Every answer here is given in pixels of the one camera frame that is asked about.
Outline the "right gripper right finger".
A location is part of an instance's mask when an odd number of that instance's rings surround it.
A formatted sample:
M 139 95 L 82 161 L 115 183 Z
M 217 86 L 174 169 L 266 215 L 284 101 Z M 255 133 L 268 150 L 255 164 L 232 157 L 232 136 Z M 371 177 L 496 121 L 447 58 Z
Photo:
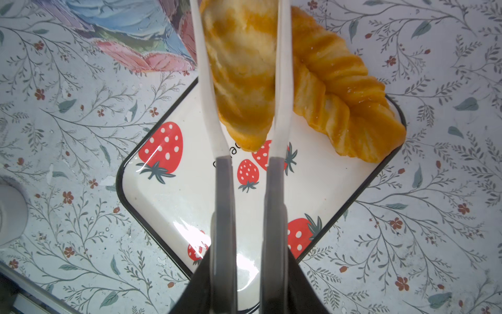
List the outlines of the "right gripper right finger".
M 317 297 L 291 251 L 288 251 L 287 313 L 329 314 L 329 311 Z

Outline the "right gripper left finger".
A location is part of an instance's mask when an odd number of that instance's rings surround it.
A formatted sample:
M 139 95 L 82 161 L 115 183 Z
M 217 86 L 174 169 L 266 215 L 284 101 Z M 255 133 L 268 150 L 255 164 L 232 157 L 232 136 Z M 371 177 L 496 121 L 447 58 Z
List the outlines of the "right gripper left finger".
M 207 251 L 169 314 L 207 314 L 210 310 L 210 251 Z

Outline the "white slotted spatula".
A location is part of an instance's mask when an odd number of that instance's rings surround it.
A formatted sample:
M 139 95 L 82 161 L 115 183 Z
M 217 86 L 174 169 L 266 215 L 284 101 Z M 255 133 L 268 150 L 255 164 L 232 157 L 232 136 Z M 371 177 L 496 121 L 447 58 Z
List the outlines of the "white slotted spatula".
M 286 159 L 294 106 L 289 1 L 192 1 L 213 153 L 209 312 L 287 313 Z

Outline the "long twisted bread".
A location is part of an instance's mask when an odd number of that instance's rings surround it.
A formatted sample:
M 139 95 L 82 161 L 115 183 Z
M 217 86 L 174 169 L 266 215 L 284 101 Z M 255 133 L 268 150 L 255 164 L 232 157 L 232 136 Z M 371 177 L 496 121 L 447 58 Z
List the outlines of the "long twisted bread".
M 294 112 L 328 136 L 337 154 L 382 162 L 405 141 L 406 129 L 344 39 L 292 8 Z

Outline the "floral paper bag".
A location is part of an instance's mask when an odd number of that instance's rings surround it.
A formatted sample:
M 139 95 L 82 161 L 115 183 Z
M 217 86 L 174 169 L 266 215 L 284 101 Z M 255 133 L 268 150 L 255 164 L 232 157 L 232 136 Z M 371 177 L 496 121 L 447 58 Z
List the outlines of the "floral paper bag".
M 189 1 L 36 1 L 36 5 L 134 73 L 196 68 Z

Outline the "striped bread roll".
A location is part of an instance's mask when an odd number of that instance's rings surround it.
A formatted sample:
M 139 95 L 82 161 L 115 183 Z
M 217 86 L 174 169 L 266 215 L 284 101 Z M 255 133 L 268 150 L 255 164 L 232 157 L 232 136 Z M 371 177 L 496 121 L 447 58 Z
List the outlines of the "striped bread roll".
M 278 1 L 202 1 L 200 12 L 220 121 L 255 152 L 275 114 Z

